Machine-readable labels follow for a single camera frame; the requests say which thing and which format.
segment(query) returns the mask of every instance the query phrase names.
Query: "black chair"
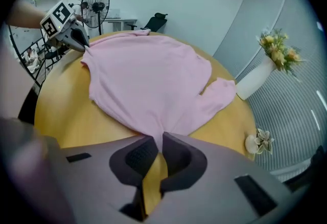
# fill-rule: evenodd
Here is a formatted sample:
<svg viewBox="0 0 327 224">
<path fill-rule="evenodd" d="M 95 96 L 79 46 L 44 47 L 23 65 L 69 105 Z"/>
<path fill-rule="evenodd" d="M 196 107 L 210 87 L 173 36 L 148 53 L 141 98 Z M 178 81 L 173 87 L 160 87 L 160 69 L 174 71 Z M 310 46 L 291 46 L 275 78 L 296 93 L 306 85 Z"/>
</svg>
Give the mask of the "black chair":
<svg viewBox="0 0 327 224">
<path fill-rule="evenodd" d="M 46 67 L 46 69 L 49 70 L 49 68 L 53 66 L 53 64 L 57 63 L 62 58 L 62 56 L 65 55 L 65 51 L 69 50 L 69 47 L 63 45 L 56 51 L 51 52 L 49 51 L 49 48 L 51 47 L 48 44 L 46 46 L 47 53 L 45 54 L 44 58 L 50 59 L 52 61 L 52 63 Z"/>
<path fill-rule="evenodd" d="M 150 18 L 149 22 L 146 24 L 144 28 L 141 28 L 142 30 L 150 29 L 152 32 L 157 32 L 164 24 L 166 24 L 166 16 L 168 14 L 161 14 L 161 13 L 155 13 L 154 17 Z M 136 25 L 130 25 L 131 30 L 134 30 L 136 28 Z"/>
</svg>

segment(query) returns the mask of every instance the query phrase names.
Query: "white vase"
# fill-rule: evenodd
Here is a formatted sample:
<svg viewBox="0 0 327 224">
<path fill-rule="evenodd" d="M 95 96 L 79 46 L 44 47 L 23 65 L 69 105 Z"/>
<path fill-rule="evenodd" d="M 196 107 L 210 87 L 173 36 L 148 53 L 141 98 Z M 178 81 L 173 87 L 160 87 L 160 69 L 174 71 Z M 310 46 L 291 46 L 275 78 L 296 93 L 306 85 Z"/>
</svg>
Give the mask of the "white vase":
<svg viewBox="0 0 327 224">
<path fill-rule="evenodd" d="M 272 73 L 276 68 L 276 64 L 265 55 L 261 64 L 236 84 L 237 95 L 241 99 L 246 100 L 254 92 L 256 92 L 263 85 L 263 83 L 265 83 L 270 73 Z"/>
<path fill-rule="evenodd" d="M 259 150 L 258 145 L 255 143 L 255 136 L 249 135 L 245 139 L 245 148 L 250 154 L 256 154 Z"/>
</svg>

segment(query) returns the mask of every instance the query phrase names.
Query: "yellow flower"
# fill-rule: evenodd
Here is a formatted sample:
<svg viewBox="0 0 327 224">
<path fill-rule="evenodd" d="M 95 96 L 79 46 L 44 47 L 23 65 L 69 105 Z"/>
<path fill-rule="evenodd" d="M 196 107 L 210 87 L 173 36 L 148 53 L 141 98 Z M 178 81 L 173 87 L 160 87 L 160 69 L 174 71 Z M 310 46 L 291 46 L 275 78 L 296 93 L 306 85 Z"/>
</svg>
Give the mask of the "yellow flower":
<svg viewBox="0 0 327 224">
<path fill-rule="evenodd" d="M 267 41 L 268 43 L 273 43 L 273 42 L 274 42 L 274 38 L 273 38 L 272 36 L 267 36 L 267 37 L 266 37 L 266 41 Z"/>
<path fill-rule="evenodd" d="M 296 51 L 294 49 L 290 49 L 287 53 L 287 56 L 290 59 L 293 59 L 295 61 L 299 61 L 300 60 L 300 56 L 296 53 Z"/>
<path fill-rule="evenodd" d="M 268 51 L 269 51 L 270 53 L 276 51 L 276 47 L 275 47 L 275 45 L 274 45 L 274 44 L 271 44 L 271 46 L 270 46 L 270 48 L 268 49 Z"/>
<path fill-rule="evenodd" d="M 260 45 L 263 46 L 264 44 L 266 44 L 266 40 L 264 38 L 260 39 Z"/>
<path fill-rule="evenodd" d="M 284 55 L 280 51 L 273 51 L 271 53 L 271 59 L 278 67 L 283 66 L 286 62 Z"/>
</svg>

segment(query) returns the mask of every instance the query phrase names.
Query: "desk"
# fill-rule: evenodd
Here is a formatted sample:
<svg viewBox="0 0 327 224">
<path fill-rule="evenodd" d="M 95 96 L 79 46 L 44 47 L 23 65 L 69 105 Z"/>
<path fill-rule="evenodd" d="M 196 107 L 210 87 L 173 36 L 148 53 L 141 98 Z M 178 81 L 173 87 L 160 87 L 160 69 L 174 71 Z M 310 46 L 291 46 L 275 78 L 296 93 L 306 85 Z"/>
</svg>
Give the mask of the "desk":
<svg viewBox="0 0 327 224">
<path fill-rule="evenodd" d="M 115 33 L 104 34 L 90 41 Z M 212 75 L 207 85 L 217 77 L 233 79 L 217 60 L 199 48 L 192 47 L 197 54 L 211 62 Z M 89 100 L 90 72 L 80 63 L 81 57 L 80 52 L 71 50 L 49 73 L 37 101 L 35 127 L 41 134 L 55 137 L 62 148 L 104 143 L 137 134 L 106 115 Z M 244 140 L 248 134 L 255 134 L 255 131 L 248 103 L 236 95 L 230 105 L 190 136 L 231 148 L 253 159 L 245 150 Z M 167 165 L 159 154 L 143 181 L 148 214 L 160 202 L 159 184 L 165 177 Z"/>
<path fill-rule="evenodd" d="M 137 19 L 135 18 L 105 18 L 104 22 L 113 23 L 113 31 L 123 31 L 125 24 L 135 25 Z M 116 24 L 120 23 L 120 30 L 116 28 Z"/>
</svg>

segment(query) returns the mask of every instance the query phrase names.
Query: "standing fan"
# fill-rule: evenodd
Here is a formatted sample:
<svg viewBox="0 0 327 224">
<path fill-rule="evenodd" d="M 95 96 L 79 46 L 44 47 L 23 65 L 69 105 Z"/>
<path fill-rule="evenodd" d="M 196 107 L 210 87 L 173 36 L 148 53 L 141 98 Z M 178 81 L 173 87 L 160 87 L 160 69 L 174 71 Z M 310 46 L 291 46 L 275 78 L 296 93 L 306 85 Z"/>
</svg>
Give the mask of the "standing fan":
<svg viewBox="0 0 327 224">
<path fill-rule="evenodd" d="M 101 35 L 101 24 L 106 18 L 109 10 L 110 0 L 82 0 L 87 2 L 88 6 L 85 11 L 85 24 L 90 28 L 99 27 Z"/>
</svg>

